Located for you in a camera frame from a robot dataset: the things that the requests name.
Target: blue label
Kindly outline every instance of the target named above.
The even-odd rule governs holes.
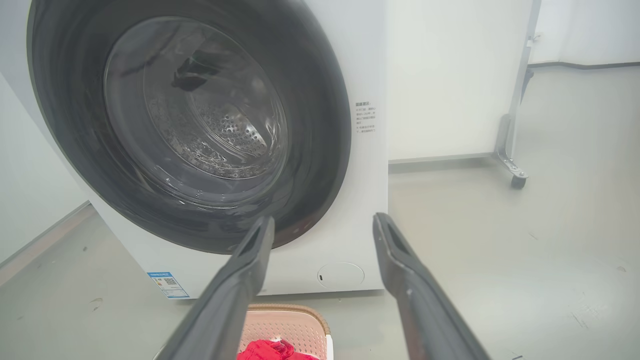
[[[170,272],[148,272],[147,274],[169,299],[190,297]]]
[[[151,277],[173,276],[170,272],[148,272]]]

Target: washing machine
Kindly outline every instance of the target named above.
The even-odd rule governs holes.
[[[168,298],[197,298],[263,215],[261,295],[383,288],[384,0],[0,6],[0,71]]]

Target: washing machine door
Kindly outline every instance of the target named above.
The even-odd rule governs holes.
[[[149,232],[229,254],[271,215],[277,247],[337,195],[346,88],[301,1],[34,0],[28,33],[61,150]]]

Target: baseboard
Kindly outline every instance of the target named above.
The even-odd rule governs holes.
[[[574,64],[574,63],[565,63],[563,61],[552,61],[548,63],[533,63],[528,64],[528,69],[537,69],[540,67],[551,67],[551,66],[564,66],[570,67],[572,69],[578,70],[597,70],[597,69],[613,69],[616,67],[631,67],[631,66],[640,66],[640,62],[634,63],[612,63],[612,64],[598,64],[598,65],[582,65],[582,64]]]
[[[73,230],[82,221],[95,214],[93,206],[87,201],[73,210],[69,215],[56,222],[44,233],[31,240],[14,255],[0,263],[0,286],[9,281],[15,274],[30,264],[40,254],[54,245],[64,235]]]
[[[492,152],[482,152],[478,154],[391,160],[389,161],[388,173],[391,175],[409,172],[452,170],[455,168],[488,167],[495,164],[492,155]]]

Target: metal stand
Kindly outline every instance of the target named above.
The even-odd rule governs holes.
[[[509,157],[507,144],[509,143],[509,130],[514,125],[510,115],[505,115],[500,119],[500,128],[498,129],[498,139],[495,141],[493,156],[502,164],[502,166],[512,173],[511,187],[514,189],[522,189],[527,182],[529,175],[524,172],[518,165],[513,163],[513,159]]]
[[[511,106],[509,113],[500,119],[500,128],[498,129],[498,139],[495,141],[493,157],[509,172],[512,173],[511,187],[514,189],[522,189],[527,182],[527,175],[518,165],[513,163],[511,158],[513,155],[513,146],[516,140],[515,120],[516,113],[522,96],[524,95],[524,84],[527,81],[527,66],[529,65],[529,55],[536,32],[536,24],[538,22],[538,14],[540,13],[541,0],[533,0],[531,3],[531,14],[527,25],[527,36],[524,41],[524,48],[520,57],[520,67],[516,77],[516,86],[513,89],[511,98]]]

